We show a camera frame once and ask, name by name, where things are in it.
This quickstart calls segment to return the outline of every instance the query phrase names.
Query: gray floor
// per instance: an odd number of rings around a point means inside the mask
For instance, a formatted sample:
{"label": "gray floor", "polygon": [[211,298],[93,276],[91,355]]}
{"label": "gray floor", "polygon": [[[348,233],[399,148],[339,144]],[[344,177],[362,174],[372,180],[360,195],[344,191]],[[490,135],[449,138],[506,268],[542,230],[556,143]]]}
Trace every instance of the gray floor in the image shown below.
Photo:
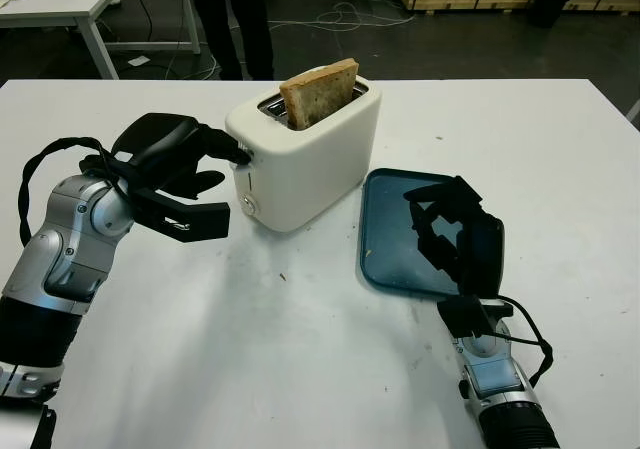
{"label": "gray floor", "polygon": [[[153,40],[176,40],[180,0],[144,0],[153,18]],[[587,78],[627,113],[640,97],[638,16],[563,14],[551,29],[532,27],[524,14],[407,13],[397,0],[267,0],[272,21],[362,22],[361,26],[282,25],[273,22],[277,78],[343,57],[355,57],[371,79]],[[342,11],[325,14],[328,11]],[[144,40],[148,23],[138,0],[122,0],[101,19],[105,40]],[[234,39],[242,58],[239,31]],[[184,78],[211,67],[201,56],[116,53],[121,77]],[[14,29],[0,33],[0,85],[12,78],[95,78],[82,39],[64,28]]]}

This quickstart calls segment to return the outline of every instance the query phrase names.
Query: white desk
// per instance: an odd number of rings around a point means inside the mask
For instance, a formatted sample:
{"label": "white desk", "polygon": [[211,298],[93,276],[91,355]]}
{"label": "white desk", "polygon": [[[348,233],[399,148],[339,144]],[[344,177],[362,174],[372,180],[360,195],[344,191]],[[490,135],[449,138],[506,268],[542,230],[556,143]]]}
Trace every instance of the white desk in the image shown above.
{"label": "white desk", "polygon": [[[0,89],[2,277],[21,249],[23,164],[48,142],[91,135],[110,146],[147,111],[221,127],[267,87],[9,81]],[[371,168],[460,174],[504,221],[502,293],[554,346],[536,393],[562,446],[637,447],[637,131],[587,81],[379,87]],[[84,154],[58,153],[36,173],[34,230],[52,186]],[[230,175],[220,161],[202,167]],[[51,401],[54,448],[481,447],[435,304],[377,292],[358,274],[360,197],[354,190],[282,235],[246,218],[227,180],[202,200],[230,202],[229,238],[185,245],[136,226],[67,355]],[[509,325],[530,336],[523,319]],[[529,374],[540,361],[531,347],[515,355]]]}
{"label": "white desk", "polygon": [[113,43],[105,44],[96,27],[96,19],[111,0],[19,0],[0,8],[0,27],[78,26],[100,75],[118,79],[109,57],[113,50],[191,50],[200,53],[195,16],[190,0],[183,0],[185,25],[190,42]]}

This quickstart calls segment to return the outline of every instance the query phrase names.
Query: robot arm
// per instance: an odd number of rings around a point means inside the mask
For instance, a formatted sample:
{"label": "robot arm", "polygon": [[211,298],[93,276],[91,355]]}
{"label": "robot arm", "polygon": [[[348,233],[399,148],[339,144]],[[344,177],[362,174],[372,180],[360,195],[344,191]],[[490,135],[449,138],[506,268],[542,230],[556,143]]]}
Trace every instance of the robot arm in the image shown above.
{"label": "robot arm", "polygon": [[[460,394],[467,400],[490,449],[558,448],[533,386],[553,361],[552,349],[516,301],[499,296],[504,227],[480,207],[482,198],[461,178],[407,192],[418,250],[458,283],[460,296],[438,303],[462,368]],[[456,244],[435,234],[438,217],[461,222]],[[514,338],[502,320],[521,310],[537,341]],[[541,347],[545,358],[529,380],[511,357],[511,343]]]}
{"label": "robot arm", "polygon": [[[0,298],[0,430],[10,426],[1,436],[15,435],[6,442],[16,448],[49,447],[55,413],[43,403],[55,395],[67,349],[133,223],[183,242],[226,237],[226,203],[184,205],[155,191],[196,199],[224,179],[215,171],[196,172],[203,156],[249,160],[222,131],[185,116],[147,114],[116,141],[113,154],[95,141],[100,156],[85,158],[82,174],[53,189],[45,221],[31,237],[28,181],[45,155],[77,141],[53,143],[23,175],[19,209],[26,246]],[[128,162],[115,158],[120,152],[132,154]]]}

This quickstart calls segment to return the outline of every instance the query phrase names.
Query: toast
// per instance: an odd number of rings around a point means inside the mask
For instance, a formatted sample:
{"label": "toast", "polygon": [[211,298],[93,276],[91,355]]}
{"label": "toast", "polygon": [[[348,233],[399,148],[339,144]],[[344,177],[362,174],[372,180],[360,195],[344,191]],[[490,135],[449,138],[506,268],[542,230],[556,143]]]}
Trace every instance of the toast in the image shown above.
{"label": "toast", "polygon": [[351,102],[358,63],[353,59],[305,72],[280,85],[289,123],[296,130],[312,126]]}

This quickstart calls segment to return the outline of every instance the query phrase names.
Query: person's leg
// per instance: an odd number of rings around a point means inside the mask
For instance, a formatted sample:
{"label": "person's leg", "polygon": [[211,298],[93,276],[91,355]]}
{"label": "person's leg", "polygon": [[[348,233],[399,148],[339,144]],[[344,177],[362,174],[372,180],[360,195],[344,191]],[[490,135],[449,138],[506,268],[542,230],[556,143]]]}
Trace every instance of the person's leg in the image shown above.
{"label": "person's leg", "polygon": [[220,79],[242,80],[242,69],[229,31],[226,1],[193,0],[193,2],[202,21],[209,50],[222,69]]}
{"label": "person's leg", "polygon": [[264,0],[231,0],[240,25],[247,70],[256,80],[273,79],[273,48]]}

